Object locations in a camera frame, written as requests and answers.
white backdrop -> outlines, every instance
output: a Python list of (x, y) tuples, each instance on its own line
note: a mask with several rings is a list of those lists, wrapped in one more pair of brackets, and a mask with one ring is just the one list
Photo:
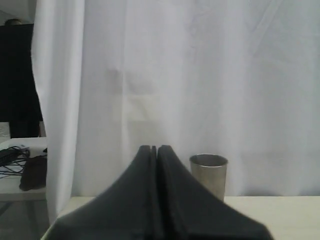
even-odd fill
[(320, 1), (43, 0), (51, 219), (140, 145), (229, 159), (228, 195), (320, 193)]

wooden table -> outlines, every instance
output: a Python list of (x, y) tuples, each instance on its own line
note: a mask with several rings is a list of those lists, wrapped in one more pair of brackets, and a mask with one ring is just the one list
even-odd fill
[[(92, 199), (72, 197), (59, 217)], [(227, 196), (225, 203), (265, 224), (276, 240), (320, 240), (320, 196)]]

stainless steel cup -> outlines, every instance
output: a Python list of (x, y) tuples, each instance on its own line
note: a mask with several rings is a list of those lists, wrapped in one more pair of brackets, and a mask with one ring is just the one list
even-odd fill
[(190, 157), (192, 175), (221, 201), (225, 198), (228, 160), (219, 155), (197, 154)]

